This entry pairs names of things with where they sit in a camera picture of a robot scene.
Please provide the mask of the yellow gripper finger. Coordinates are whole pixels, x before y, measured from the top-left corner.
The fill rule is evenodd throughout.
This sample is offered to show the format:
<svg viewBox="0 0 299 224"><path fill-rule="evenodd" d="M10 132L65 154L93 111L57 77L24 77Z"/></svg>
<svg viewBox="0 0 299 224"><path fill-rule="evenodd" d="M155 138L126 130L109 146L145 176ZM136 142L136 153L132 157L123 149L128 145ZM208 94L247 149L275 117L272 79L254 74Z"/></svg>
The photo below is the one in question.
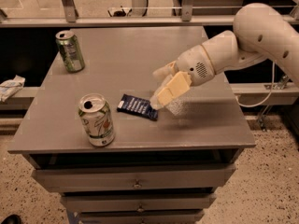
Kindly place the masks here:
<svg viewBox="0 0 299 224"><path fill-rule="evenodd" d="M152 75L157 80L162 82L165 80L169 75L174 75L178 71L176 62L173 61L168 63L167 65L155 70Z"/></svg>
<svg viewBox="0 0 299 224"><path fill-rule="evenodd" d="M165 107L187 92L191 84L192 79L187 72L179 71L174 76L168 75L149 99L151 107L156 110Z"/></svg>

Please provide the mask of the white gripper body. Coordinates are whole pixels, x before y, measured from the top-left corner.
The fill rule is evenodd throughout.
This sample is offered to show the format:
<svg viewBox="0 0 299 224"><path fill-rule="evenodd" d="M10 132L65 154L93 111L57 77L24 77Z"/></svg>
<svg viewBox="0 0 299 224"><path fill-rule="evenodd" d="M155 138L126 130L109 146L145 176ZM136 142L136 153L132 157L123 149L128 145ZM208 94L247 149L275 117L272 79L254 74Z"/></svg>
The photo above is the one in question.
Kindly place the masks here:
<svg viewBox="0 0 299 224"><path fill-rule="evenodd" d="M180 54L176 65L179 71L187 72L191 76L193 86L200 86L215 76L211 61L201 45Z"/></svg>

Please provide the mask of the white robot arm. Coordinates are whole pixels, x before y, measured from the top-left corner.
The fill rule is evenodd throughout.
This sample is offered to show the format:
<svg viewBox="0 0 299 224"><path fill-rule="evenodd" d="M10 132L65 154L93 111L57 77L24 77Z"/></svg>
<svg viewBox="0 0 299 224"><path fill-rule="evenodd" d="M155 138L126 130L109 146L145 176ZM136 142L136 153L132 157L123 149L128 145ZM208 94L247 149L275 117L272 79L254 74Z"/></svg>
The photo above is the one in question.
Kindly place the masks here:
<svg viewBox="0 0 299 224"><path fill-rule="evenodd" d="M227 70L240 70L271 60L299 85L299 34L268 5L253 3L235 15L233 29L224 31L157 69L161 86L149 99L161 109L187 92Z"/></svg>

